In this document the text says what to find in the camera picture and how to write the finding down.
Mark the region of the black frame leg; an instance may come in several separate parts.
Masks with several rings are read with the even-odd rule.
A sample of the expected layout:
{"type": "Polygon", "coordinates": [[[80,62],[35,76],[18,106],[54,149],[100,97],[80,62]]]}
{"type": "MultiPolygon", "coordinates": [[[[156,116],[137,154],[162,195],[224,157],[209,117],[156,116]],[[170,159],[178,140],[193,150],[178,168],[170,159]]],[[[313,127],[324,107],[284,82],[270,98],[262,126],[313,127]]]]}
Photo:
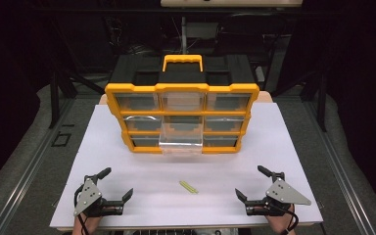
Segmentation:
{"type": "Polygon", "coordinates": [[[51,98],[51,122],[49,127],[53,128],[59,120],[59,88],[57,74],[53,72],[50,80],[50,98],[51,98]]]}

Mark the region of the metal stand pole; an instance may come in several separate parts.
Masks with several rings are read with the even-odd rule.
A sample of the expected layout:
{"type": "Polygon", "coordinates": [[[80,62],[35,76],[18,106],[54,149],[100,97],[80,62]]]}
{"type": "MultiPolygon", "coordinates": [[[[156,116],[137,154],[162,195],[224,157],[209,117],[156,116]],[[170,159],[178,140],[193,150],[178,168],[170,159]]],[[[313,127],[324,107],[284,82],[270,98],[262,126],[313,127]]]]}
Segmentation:
{"type": "Polygon", "coordinates": [[[181,18],[181,54],[187,54],[186,18],[181,18]]]}

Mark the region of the person's left hand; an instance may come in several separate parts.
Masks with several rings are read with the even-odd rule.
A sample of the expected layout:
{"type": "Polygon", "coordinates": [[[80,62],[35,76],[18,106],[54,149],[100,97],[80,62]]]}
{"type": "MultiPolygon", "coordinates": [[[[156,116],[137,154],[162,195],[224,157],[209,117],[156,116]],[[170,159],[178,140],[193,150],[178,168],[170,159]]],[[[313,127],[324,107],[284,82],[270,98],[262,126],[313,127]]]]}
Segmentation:
{"type": "Polygon", "coordinates": [[[93,235],[100,222],[102,216],[87,217],[84,213],[74,218],[73,230],[71,235],[93,235]]]}

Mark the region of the set of closed clear drawers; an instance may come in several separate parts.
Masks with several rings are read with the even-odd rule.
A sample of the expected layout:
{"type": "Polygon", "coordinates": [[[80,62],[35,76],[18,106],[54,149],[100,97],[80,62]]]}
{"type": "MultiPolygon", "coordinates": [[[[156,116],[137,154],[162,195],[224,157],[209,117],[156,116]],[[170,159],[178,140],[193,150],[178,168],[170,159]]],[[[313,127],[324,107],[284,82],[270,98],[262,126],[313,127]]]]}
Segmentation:
{"type": "Polygon", "coordinates": [[[165,116],[203,118],[203,151],[239,146],[251,118],[250,93],[121,93],[115,96],[123,142],[133,151],[158,152],[165,116]]]}

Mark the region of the metal floor rail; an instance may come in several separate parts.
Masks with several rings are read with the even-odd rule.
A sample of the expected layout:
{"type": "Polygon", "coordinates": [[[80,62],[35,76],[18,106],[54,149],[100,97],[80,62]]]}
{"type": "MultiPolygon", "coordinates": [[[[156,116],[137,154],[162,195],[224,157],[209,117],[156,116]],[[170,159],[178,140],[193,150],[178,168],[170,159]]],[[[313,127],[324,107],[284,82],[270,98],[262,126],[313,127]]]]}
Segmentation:
{"type": "Polygon", "coordinates": [[[364,206],[361,203],[358,195],[354,191],[353,185],[347,175],[344,166],[342,165],[339,155],[334,148],[328,133],[325,132],[318,124],[316,118],[316,110],[312,103],[303,102],[305,110],[309,114],[309,118],[314,125],[317,135],[320,137],[322,145],[327,152],[327,162],[330,165],[335,178],[339,184],[341,192],[346,200],[346,203],[351,211],[352,217],[357,225],[361,235],[376,235],[376,231],[372,226],[369,217],[366,214],[364,206]]]}
{"type": "Polygon", "coordinates": [[[47,98],[41,99],[33,124],[0,170],[0,235],[4,233],[17,211],[43,163],[50,141],[57,136],[61,121],[74,104],[74,99],[64,100],[60,116],[51,124],[51,105],[47,101],[47,98]]]}

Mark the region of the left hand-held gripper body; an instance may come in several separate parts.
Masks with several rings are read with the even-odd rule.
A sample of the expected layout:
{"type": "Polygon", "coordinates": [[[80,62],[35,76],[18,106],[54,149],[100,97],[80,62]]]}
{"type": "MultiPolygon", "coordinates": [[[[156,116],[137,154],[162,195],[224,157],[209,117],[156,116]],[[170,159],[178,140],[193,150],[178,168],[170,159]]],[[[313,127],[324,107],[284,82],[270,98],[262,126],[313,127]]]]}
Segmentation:
{"type": "Polygon", "coordinates": [[[97,186],[97,175],[86,176],[74,197],[73,215],[87,217],[122,215],[124,201],[107,201],[97,186]]]}

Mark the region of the person's right hand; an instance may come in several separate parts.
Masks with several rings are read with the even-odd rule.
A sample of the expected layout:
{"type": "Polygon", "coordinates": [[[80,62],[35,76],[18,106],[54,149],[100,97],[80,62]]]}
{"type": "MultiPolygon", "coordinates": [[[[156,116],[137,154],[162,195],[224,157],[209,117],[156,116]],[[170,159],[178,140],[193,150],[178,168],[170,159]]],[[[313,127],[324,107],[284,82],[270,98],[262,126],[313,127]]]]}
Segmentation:
{"type": "Polygon", "coordinates": [[[294,217],[285,213],[282,216],[269,216],[265,217],[268,221],[269,226],[277,235],[296,235],[294,229],[291,228],[293,225],[294,217]]]}

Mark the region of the yellow and black drawer organizer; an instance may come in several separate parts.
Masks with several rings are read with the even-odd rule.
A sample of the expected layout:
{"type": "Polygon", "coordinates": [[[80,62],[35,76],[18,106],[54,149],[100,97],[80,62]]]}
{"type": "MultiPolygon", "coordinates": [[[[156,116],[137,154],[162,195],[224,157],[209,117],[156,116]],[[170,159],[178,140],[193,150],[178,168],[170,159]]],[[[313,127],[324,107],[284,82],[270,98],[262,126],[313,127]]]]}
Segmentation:
{"type": "MultiPolygon", "coordinates": [[[[107,104],[116,118],[117,94],[164,92],[250,93],[254,103],[259,95],[259,86],[248,58],[244,55],[124,55],[118,59],[112,77],[105,87],[107,104]]],[[[242,139],[233,150],[210,148],[202,154],[236,153],[241,149],[242,139]]],[[[133,151],[124,144],[133,153],[163,154],[162,150],[133,151]]]]}

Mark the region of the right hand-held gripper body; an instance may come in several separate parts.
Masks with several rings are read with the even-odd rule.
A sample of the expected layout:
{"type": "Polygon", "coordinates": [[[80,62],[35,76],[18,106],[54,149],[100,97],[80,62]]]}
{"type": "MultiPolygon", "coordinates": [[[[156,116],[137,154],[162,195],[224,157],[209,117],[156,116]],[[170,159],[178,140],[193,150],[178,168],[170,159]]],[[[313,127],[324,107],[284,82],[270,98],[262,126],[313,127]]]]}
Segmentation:
{"type": "Polygon", "coordinates": [[[264,171],[263,174],[272,179],[272,185],[263,199],[245,199],[247,215],[282,216],[291,205],[311,205],[310,199],[285,181],[284,172],[264,171]]]}

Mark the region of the clear plastic drawer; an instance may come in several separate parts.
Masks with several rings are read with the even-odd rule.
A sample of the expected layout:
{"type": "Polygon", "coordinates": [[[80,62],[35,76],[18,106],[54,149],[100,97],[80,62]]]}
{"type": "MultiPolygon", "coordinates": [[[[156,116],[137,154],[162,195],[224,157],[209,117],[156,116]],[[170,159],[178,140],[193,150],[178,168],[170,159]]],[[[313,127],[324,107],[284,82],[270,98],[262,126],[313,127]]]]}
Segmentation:
{"type": "Polygon", "coordinates": [[[165,155],[197,156],[203,152],[203,118],[200,116],[165,116],[159,146],[165,155]]]}

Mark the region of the yellow-green stick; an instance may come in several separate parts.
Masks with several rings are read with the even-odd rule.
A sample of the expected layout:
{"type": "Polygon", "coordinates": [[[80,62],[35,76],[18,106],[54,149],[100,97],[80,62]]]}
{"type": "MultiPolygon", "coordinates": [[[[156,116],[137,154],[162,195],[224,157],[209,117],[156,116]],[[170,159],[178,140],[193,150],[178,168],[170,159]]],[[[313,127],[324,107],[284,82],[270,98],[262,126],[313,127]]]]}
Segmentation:
{"type": "Polygon", "coordinates": [[[192,193],[192,194],[198,194],[198,190],[195,189],[193,186],[191,186],[189,183],[187,183],[186,181],[184,180],[181,180],[179,181],[179,184],[185,188],[188,192],[192,193]]]}

